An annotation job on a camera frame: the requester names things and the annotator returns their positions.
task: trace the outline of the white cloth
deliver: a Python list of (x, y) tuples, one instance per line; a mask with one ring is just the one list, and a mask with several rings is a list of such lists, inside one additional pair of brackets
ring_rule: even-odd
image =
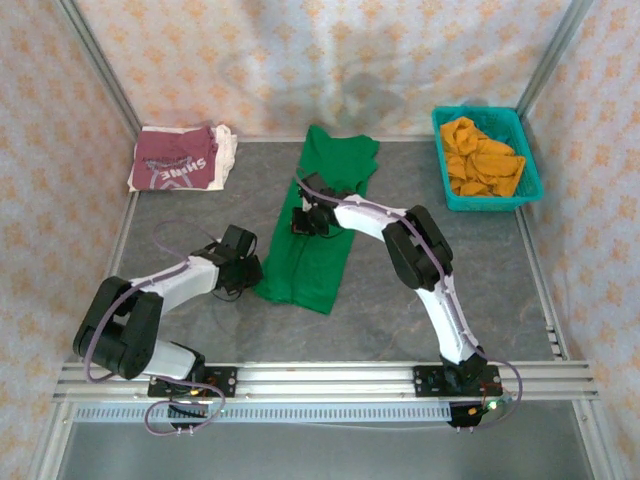
[[(202, 127), (194, 128), (169, 128), (169, 127), (142, 127), (142, 130), (148, 132), (168, 132), (168, 133), (185, 133), (191, 130), (198, 130)], [(216, 143), (218, 144), (218, 151), (216, 152), (216, 164), (214, 168), (213, 182), (209, 183), (207, 188), (173, 188), (172, 190), (200, 190), (202, 192), (223, 190), (224, 184), (227, 181), (229, 172), (236, 163), (236, 149), (238, 148), (238, 136), (232, 135), (231, 130), (226, 125), (218, 125), (215, 128)], [(135, 158), (136, 151), (133, 150), (133, 157)], [(133, 186), (133, 167), (127, 180), (130, 192), (137, 192), (138, 189)]]

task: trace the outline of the patterned wall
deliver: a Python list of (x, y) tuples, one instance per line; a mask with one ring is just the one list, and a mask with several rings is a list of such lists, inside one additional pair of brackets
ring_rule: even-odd
[(546, 198), (531, 210), (553, 300), (640, 478), (640, 9), (591, 7), (530, 115)]
[(79, 0), (141, 120), (244, 135), (433, 133), (515, 106), (569, 0)]
[(132, 140), (53, 1), (0, 3), (0, 478), (23, 478), (103, 275)]

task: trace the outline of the marble-patterned surface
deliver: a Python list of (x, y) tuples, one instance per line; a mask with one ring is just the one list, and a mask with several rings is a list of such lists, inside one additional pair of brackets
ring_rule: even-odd
[[(258, 235), (265, 258), (300, 143), (244, 143), (223, 192), (140, 195), (120, 275), (142, 276), (176, 263), (151, 240), (168, 218), (200, 224), (221, 236), (229, 223)], [(384, 143), (368, 198), (395, 207), (425, 205), (448, 239), (460, 302), (472, 331), (494, 357), (552, 358), (540, 301), (512, 213), (447, 209), (435, 146)], [(167, 226), (164, 242), (183, 252), (206, 238)], [(209, 362), (323, 360), (438, 360), (438, 342), (424, 307), (395, 277), (386, 248), (356, 235), (331, 315), (274, 305), (251, 291), (235, 303), (202, 295), (163, 318), (160, 338), (188, 345)]]

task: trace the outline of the orange cloth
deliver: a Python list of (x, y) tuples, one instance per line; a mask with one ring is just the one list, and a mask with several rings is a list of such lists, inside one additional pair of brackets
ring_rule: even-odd
[(512, 197), (525, 158), (491, 140), (473, 121), (460, 117), (440, 127), (453, 193), (465, 197)]

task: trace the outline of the robotic arm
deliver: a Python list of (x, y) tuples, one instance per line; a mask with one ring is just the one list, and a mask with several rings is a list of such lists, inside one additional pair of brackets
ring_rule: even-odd
[[(456, 296), (451, 248), (427, 209), (394, 209), (357, 194), (338, 193), (319, 174), (301, 181), (300, 195), (303, 206), (294, 208), (292, 231), (327, 235), (329, 227), (336, 226), (383, 241), (396, 274), (427, 309), (438, 336), (447, 385), (462, 392), (476, 383), (487, 361), (478, 353), (482, 348), (471, 333)], [(412, 230), (426, 242), (439, 265), (434, 264)]]
[(86, 356), (108, 310), (127, 291), (145, 285), (115, 309), (116, 316), (128, 316), (126, 325), (116, 322), (114, 315), (107, 319), (91, 360), (127, 380), (147, 374), (201, 382), (204, 356), (182, 345), (157, 340), (160, 318), (198, 295), (220, 289), (232, 295), (256, 285), (262, 279), (262, 269), (258, 257), (250, 251), (255, 241), (253, 233), (231, 225), (220, 242), (193, 252), (182, 266), (131, 280), (107, 278), (76, 334), (74, 352)]

